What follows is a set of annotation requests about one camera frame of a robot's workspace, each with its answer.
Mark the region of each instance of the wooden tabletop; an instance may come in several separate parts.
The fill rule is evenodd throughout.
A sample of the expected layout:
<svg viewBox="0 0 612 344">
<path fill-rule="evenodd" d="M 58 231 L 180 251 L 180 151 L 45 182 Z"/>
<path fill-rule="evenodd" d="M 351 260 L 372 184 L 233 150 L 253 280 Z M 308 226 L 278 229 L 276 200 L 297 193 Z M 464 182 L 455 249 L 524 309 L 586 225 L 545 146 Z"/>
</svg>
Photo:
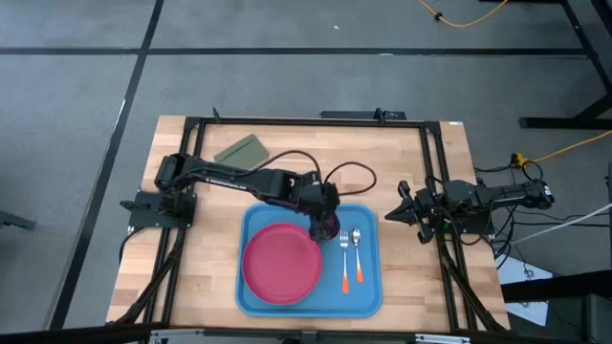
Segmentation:
<svg viewBox="0 0 612 344">
<path fill-rule="evenodd" d="M 143 190 L 155 190 L 153 179 L 162 157 L 179 151 L 184 123 L 185 117 L 160 117 L 144 170 Z M 470 150 L 462 123 L 442 122 L 441 126 L 450 177 L 473 183 Z M 421 245 L 416 227 L 384 219 L 387 212 L 400 204 L 397 193 L 400 180 L 408 181 L 413 190 L 425 187 L 426 173 L 417 129 L 209 124 L 202 158 L 212 161 L 216 154 L 249 134 L 256 134 L 271 156 L 289 149 L 311 153 L 318 160 L 323 176 L 344 161 L 360 161 L 376 171 L 379 180 L 376 187 L 361 195 L 344 197 L 342 201 L 366 205 L 377 216 L 382 306 L 375 315 L 365 319 L 262 318 L 242 313 L 234 300 L 240 224 L 245 209 L 257 200 L 248 193 L 198 183 L 197 211 L 186 236 L 171 326 L 389 332 L 449 330 L 435 243 Z M 429 141 L 436 161 L 433 137 Z M 313 170 L 312 163 L 299 155 L 284 157 L 271 167 L 302 173 Z M 439 176 L 436 162 L 434 168 Z M 368 186 L 371 176 L 351 166 L 335 173 L 332 181 L 339 190 L 356 190 Z M 148 228 L 127 243 L 108 320 L 123 315 L 149 282 L 160 232 L 158 228 Z M 491 249 L 481 242 L 464 247 L 464 251 L 472 288 L 495 319 L 509 328 Z M 164 291 L 162 286 L 154 320 L 161 318 Z M 461 292 L 456 286 L 454 295 L 460 324 L 465 326 Z"/>
</svg>

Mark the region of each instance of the green cloth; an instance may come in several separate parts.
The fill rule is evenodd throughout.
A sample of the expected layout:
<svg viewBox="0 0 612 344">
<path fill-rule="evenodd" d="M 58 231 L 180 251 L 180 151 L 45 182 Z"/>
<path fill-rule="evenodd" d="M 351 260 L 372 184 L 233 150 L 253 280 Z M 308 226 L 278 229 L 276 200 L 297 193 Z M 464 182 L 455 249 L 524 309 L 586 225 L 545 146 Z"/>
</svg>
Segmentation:
<svg viewBox="0 0 612 344">
<path fill-rule="evenodd" d="M 257 136 L 250 134 L 217 154 L 214 161 L 226 166 L 251 169 L 270 156 Z"/>
</svg>

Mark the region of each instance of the silver fork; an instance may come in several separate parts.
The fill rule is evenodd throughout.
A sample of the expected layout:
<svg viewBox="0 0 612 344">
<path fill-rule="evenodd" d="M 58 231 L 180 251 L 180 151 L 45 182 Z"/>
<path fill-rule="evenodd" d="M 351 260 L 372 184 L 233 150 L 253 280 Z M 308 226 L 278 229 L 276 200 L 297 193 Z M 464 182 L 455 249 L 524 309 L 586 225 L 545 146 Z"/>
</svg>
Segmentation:
<svg viewBox="0 0 612 344">
<path fill-rule="evenodd" d="M 353 244 L 355 245 L 355 255 L 357 256 L 357 282 L 363 282 L 363 273 L 361 273 L 361 264 L 360 264 L 360 252 L 357 249 L 357 245 L 360 244 L 361 240 L 361 232 L 360 229 L 355 227 L 353 228 Z"/>
<path fill-rule="evenodd" d="M 348 248 L 348 232 L 341 230 L 339 238 L 340 248 L 342 248 L 342 253 L 344 253 L 344 274 L 342 275 L 342 292 L 348 293 L 348 275 L 346 274 L 346 249 Z"/>
</svg>

